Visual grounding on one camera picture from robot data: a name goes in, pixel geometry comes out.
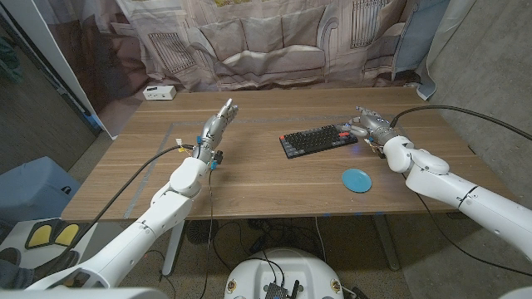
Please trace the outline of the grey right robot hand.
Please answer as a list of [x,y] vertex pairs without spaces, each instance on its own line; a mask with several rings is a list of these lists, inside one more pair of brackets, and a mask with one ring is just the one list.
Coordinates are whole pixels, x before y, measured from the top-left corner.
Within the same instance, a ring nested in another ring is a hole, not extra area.
[[357,138],[373,138],[380,145],[399,134],[391,128],[390,122],[383,119],[380,114],[374,110],[358,106],[359,116],[350,119],[347,123],[340,125],[341,132],[347,132],[355,135]]

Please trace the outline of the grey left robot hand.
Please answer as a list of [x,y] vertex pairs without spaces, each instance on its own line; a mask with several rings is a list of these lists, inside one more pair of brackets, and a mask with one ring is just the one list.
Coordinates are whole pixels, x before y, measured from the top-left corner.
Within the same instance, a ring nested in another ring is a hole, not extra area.
[[226,127],[238,114],[239,108],[229,98],[220,111],[211,116],[205,123],[200,135],[200,142],[195,147],[192,157],[208,164],[214,155],[214,150],[222,140]]

